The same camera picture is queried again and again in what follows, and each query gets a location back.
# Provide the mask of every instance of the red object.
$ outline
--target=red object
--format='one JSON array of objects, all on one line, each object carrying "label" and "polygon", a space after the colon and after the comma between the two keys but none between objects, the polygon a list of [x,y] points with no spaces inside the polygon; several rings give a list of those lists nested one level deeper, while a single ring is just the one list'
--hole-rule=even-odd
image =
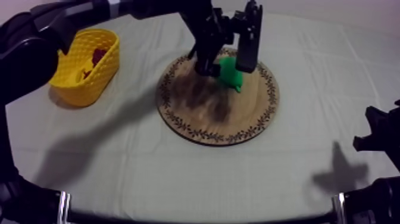
[{"label": "red object", "polygon": [[[107,53],[107,50],[102,50],[99,48],[96,48],[95,51],[93,52],[93,57],[92,57],[92,63],[93,63],[93,68],[96,67],[96,65],[99,63],[99,61],[104,57],[105,53]],[[83,79],[87,78],[92,71],[84,71],[83,72]]]},{"label": "red object", "polygon": [[83,79],[87,78],[91,72],[92,71],[87,71],[87,72],[83,71]]},{"label": "red object", "polygon": [[96,67],[97,63],[104,57],[105,53],[107,53],[107,50],[102,50],[102,49],[95,49],[93,52],[93,68]]}]

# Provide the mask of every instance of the cable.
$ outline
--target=cable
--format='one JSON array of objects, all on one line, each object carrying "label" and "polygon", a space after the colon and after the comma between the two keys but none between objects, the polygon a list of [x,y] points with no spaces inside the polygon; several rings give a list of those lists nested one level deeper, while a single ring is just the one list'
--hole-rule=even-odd
[{"label": "cable", "polygon": [[15,34],[17,31],[19,31],[22,27],[26,26],[27,24],[31,23],[33,20],[47,14],[50,13],[53,10],[56,10],[58,8],[62,8],[62,7],[66,7],[69,5],[77,5],[80,4],[81,2],[78,1],[74,1],[74,2],[59,2],[57,4],[55,4],[52,7],[47,8],[46,10],[43,10],[42,12],[40,12],[39,14],[34,15],[33,17],[29,18],[27,21],[25,21],[24,23],[22,23],[21,25],[17,26],[16,28],[14,28],[12,31],[9,32],[8,35],[6,35],[4,37],[4,42],[6,42],[8,40],[8,38],[10,38],[13,34]]}]

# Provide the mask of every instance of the decorative border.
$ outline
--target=decorative border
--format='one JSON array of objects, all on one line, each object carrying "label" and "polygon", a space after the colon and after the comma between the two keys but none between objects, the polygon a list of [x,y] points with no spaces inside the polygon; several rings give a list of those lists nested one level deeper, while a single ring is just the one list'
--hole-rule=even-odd
[{"label": "decorative border", "polygon": [[[230,48],[223,48],[218,53],[219,55],[228,55],[230,57],[237,56],[237,52]],[[175,72],[185,61],[190,61],[187,55],[179,57],[169,68],[168,72],[162,78],[161,84],[158,87],[161,95],[161,105],[165,112],[165,117],[171,121],[171,124],[177,130],[186,132],[187,136],[191,136],[192,138],[201,138],[203,140],[212,139],[216,144],[220,142],[226,141],[228,144],[235,144],[239,142],[243,142],[249,140],[258,134],[260,134],[263,130],[266,129],[266,123],[271,120],[271,115],[276,112],[276,108],[278,105],[278,97],[277,97],[277,86],[275,85],[274,78],[271,74],[268,73],[268,69],[261,63],[257,64],[256,69],[261,74],[261,77],[265,79],[265,84],[268,86],[267,94],[269,96],[270,105],[265,109],[263,114],[257,119],[257,124],[255,126],[250,126],[247,130],[241,130],[234,135],[224,136],[219,133],[208,133],[206,130],[196,130],[193,129],[189,124],[185,123],[182,118],[175,115],[171,108],[171,92],[170,85],[172,84],[172,80],[175,78]]]}]

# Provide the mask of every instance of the white tablecloth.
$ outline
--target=white tablecloth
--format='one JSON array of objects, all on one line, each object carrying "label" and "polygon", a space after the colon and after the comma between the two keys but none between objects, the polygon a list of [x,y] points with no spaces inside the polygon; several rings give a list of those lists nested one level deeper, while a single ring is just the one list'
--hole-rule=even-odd
[{"label": "white tablecloth", "polygon": [[21,174],[72,193],[74,209],[182,222],[284,219],[325,213],[332,195],[398,174],[385,153],[352,147],[370,133],[366,107],[388,111],[400,99],[397,38],[266,14],[259,60],[279,84],[276,117],[249,142],[211,148],[177,136],[154,103],[165,67],[194,44],[182,19],[98,27],[120,36],[121,66],[94,105],[70,108],[44,86],[7,107]]}]

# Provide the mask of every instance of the yellow basket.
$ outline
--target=yellow basket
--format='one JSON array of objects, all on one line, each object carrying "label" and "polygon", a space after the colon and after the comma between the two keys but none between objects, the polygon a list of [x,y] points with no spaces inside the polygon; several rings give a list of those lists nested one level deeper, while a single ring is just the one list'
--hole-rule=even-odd
[{"label": "yellow basket", "polygon": [[[95,49],[106,49],[107,53],[92,69],[87,78],[72,82],[80,68],[91,60]],[[58,68],[50,84],[67,103],[76,106],[93,104],[120,66],[120,40],[109,30],[87,29],[79,32],[70,51],[58,54]]]}]

